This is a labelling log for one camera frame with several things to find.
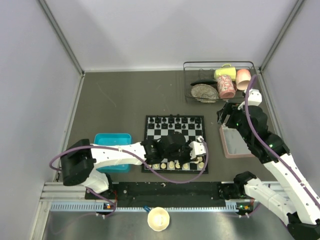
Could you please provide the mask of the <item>white queen piece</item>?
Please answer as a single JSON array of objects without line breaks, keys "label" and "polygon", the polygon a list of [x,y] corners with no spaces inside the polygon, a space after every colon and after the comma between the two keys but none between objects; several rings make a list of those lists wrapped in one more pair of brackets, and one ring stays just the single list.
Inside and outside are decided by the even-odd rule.
[{"label": "white queen piece", "polygon": [[175,168],[176,169],[180,169],[181,168],[181,165],[180,165],[180,163],[178,161],[175,163]]}]

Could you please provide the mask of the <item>white king piece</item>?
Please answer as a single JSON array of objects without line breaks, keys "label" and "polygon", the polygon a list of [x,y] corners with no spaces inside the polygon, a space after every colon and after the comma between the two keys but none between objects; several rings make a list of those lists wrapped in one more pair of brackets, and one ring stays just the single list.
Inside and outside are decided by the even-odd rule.
[{"label": "white king piece", "polygon": [[168,164],[168,167],[170,169],[174,169],[175,168],[175,163],[173,161],[170,161],[169,164]]}]

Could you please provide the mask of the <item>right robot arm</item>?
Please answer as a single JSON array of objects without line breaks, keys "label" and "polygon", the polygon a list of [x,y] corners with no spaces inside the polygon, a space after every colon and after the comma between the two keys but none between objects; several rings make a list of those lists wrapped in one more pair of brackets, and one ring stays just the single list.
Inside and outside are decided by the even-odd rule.
[{"label": "right robot arm", "polygon": [[295,240],[320,238],[320,198],[299,171],[283,139],[269,131],[268,117],[259,106],[226,102],[217,121],[237,130],[250,152],[272,173],[286,193],[283,197],[253,173],[237,174],[232,186],[220,189],[226,200],[253,198],[273,212]]}]

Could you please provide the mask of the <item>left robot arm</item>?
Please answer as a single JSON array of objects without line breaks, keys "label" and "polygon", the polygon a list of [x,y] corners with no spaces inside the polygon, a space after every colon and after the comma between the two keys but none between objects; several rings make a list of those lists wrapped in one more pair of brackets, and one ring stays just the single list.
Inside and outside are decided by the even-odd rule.
[{"label": "left robot arm", "polygon": [[76,142],[60,158],[64,186],[82,185],[102,198],[109,198],[114,191],[110,177],[100,168],[118,165],[155,165],[162,160],[178,161],[180,165],[195,162],[206,154],[203,143],[186,141],[180,132],[159,139],[146,139],[127,145],[102,146],[91,144],[88,139]]}]

